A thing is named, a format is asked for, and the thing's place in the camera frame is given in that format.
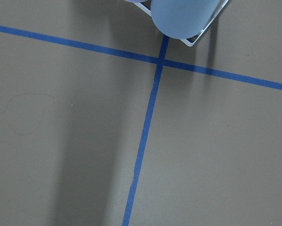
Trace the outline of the blue plastic cup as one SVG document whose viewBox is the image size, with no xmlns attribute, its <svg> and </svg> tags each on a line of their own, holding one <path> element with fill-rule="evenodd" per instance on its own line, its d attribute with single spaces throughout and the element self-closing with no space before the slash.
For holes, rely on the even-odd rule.
<svg viewBox="0 0 282 226">
<path fill-rule="evenodd" d="M 166 36 L 187 39 L 197 35 L 216 9 L 218 0 L 153 0 L 155 26 Z"/>
</svg>

